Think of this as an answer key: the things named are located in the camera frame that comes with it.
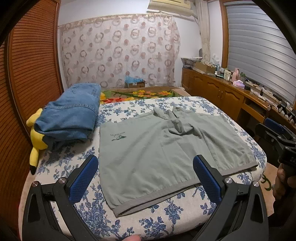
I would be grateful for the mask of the person's right hand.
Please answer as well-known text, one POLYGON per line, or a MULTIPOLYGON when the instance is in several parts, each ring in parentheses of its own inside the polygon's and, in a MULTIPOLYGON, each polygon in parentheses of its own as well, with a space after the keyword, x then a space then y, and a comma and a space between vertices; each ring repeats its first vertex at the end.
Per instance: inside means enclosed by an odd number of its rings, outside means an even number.
POLYGON ((284 196, 286 188, 290 185, 290 178, 287 174, 287 165, 280 164, 273 186, 273 196, 276 200, 280 200, 284 196))

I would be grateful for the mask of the person's left hand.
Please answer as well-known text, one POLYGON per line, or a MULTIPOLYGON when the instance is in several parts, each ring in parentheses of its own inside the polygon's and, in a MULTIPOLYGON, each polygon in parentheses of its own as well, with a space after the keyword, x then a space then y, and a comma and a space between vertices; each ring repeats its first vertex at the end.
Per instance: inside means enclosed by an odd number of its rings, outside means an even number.
POLYGON ((122 241, 141 241, 141 240, 142 239, 141 239, 140 235, 131 235, 129 237, 126 237, 122 241))

